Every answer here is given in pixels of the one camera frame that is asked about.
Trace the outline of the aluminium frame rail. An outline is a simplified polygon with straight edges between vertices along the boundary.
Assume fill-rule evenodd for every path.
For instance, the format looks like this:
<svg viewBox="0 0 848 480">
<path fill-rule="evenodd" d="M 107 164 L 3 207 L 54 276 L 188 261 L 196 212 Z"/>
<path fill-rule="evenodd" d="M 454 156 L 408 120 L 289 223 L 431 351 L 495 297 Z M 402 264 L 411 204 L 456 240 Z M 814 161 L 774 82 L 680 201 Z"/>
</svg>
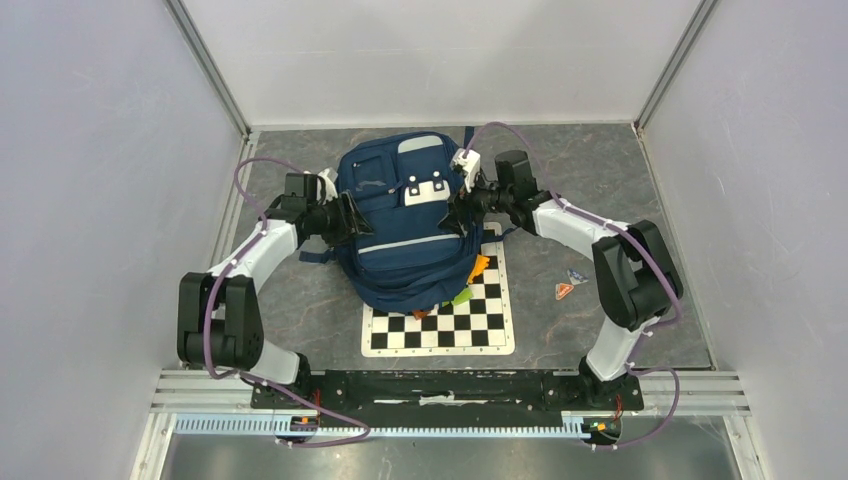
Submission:
<svg viewBox="0 0 848 480">
<path fill-rule="evenodd" d="M 285 403 L 259 408 L 256 390 L 237 379 L 209 379 L 200 371 L 164 371 L 155 389 L 151 411 L 168 415 L 176 433 L 219 435 L 272 435 L 277 438 L 570 438 L 588 439 L 590 430 L 612 420 L 648 422 L 664 417 L 706 419 L 747 417 L 751 413 L 741 383 L 732 372 L 682 372 L 678 383 L 664 374 L 641 379 L 645 407 L 639 412 L 601 416 L 564 412 L 554 427 L 378 428 L 322 427 L 319 413 Z"/>
</svg>

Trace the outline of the orange triangular card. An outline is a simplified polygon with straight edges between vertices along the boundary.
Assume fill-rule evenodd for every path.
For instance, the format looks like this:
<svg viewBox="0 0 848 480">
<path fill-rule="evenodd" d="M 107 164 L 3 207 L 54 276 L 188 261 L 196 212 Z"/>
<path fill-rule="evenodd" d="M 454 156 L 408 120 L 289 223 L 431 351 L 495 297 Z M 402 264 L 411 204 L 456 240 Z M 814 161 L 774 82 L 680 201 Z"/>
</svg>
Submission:
<svg viewBox="0 0 848 480">
<path fill-rule="evenodd" d="M 569 283 L 558 283 L 555 286 L 555 299 L 557 301 L 563 300 L 567 295 L 569 295 L 574 290 L 574 286 Z"/>
</svg>

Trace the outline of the green toy block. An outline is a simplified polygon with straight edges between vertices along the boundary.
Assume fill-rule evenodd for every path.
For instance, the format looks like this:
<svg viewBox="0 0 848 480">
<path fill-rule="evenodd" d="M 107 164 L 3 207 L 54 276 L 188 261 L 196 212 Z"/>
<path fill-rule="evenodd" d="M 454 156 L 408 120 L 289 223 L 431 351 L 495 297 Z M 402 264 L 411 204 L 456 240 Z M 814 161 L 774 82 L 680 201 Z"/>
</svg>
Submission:
<svg viewBox="0 0 848 480">
<path fill-rule="evenodd" d="M 466 286 L 456 297 L 452 300 L 445 301 L 441 304 L 442 307 L 447 307 L 448 305 L 457 306 L 464 303 L 469 302 L 473 298 L 473 292 L 469 286 Z"/>
</svg>

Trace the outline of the blue triangular card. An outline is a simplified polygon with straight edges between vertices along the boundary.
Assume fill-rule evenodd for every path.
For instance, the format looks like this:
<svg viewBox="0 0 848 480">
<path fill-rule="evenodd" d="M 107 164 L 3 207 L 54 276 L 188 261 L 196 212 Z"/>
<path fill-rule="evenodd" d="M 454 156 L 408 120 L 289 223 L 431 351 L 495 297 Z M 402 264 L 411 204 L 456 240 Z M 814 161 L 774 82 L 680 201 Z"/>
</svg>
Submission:
<svg viewBox="0 0 848 480">
<path fill-rule="evenodd" d="M 588 276 L 582 274 L 581 272 L 573 268 L 569 268 L 567 270 L 567 276 L 572 285 L 581 285 L 587 283 L 590 280 Z"/>
</svg>

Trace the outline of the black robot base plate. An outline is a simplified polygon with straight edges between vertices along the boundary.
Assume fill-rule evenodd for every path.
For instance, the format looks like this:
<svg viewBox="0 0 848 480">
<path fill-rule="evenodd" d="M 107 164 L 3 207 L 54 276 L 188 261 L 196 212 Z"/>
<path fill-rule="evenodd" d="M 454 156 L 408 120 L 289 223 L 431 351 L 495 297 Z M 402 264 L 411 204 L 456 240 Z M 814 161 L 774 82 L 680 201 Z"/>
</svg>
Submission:
<svg viewBox="0 0 848 480">
<path fill-rule="evenodd" d="M 292 391 L 321 407 L 318 425 L 378 428 L 554 427 L 564 412 L 644 409 L 632 375 L 596 384 L 561 370 L 326 370 Z"/>
</svg>

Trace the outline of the navy blue backpack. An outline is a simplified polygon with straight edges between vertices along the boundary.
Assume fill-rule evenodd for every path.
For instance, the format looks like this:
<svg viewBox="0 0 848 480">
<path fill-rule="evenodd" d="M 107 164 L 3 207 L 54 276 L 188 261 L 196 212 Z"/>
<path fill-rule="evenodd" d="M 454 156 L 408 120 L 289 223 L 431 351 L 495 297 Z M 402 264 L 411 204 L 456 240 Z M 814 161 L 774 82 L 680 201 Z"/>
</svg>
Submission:
<svg viewBox="0 0 848 480">
<path fill-rule="evenodd" d="M 372 231 L 303 252 L 306 263 L 336 262 L 362 301 L 386 313 L 429 312 L 468 285 L 480 247 L 481 222 L 440 227 L 449 197 L 464 185 L 451 161 L 460 146 L 450 136 L 416 131 L 365 141 L 345 153 L 335 181 L 351 195 Z"/>
</svg>

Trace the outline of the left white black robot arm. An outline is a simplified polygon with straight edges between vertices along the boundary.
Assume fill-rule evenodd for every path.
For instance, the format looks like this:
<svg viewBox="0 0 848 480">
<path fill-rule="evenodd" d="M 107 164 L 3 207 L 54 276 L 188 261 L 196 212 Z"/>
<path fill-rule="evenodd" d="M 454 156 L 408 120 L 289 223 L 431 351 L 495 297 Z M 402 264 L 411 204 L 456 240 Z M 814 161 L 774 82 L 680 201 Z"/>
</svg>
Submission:
<svg viewBox="0 0 848 480">
<path fill-rule="evenodd" d="M 290 407 L 306 405 L 314 381 L 305 358 L 268 341 L 258 294 L 283 260 L 317 235 L 330 246 L 373 229 L 348 191 L 336 187 L 337 173 L 289 173 L 284 191 L 260 210 L 251 235 L 205 272 L 187 273 L 178 288 L 178 358 L 205 367 L 214 378 L 228 373 L 276 383 Z"/>
</svg>

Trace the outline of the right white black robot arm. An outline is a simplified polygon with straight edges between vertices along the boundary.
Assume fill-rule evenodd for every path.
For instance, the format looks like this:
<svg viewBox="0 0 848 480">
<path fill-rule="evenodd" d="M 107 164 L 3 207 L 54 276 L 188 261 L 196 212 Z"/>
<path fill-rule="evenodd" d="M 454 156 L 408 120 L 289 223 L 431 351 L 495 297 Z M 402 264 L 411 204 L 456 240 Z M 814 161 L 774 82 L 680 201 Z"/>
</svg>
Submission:
<svg viewBox="0 0 848 480">
<path fill-rule="evenodd" d="M 591 408 L 606 406 L 630 376 L 641 338 L 667 312 L 682 314 L 682 283 L 658 227 L 647 220 L 625 224 L 604 219 L 541 190 L 522 150 L 497 155 L 492 182 L 484 176 L 476 151 L 459 150 L 450 168 L 462 184 L 449 197 L 443 227 L 467 233 L 486 214 L 504 213 L 514 226 L 591 260 L 605 320 L 580 361 L 577 392 Z"/>
</svg>

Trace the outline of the black and white chessboard mat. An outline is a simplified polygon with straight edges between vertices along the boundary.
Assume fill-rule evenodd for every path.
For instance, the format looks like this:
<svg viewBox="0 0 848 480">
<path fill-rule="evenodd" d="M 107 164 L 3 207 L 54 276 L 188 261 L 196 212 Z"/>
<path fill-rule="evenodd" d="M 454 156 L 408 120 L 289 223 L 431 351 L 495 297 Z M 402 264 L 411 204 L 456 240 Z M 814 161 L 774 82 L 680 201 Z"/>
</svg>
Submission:
<svg viewBox="0 0 848 480">
<path fill-rule="evenodd" d="M 510 233 L 496 222 L 485 224 L 479 254 L 489 267 L 472 284 L 464 304 L 431 310 L 422 320 L 363 307 L 360 353 L 366 358 L 506 356 L 516 342 L 504 239 Z"/>
</svg>

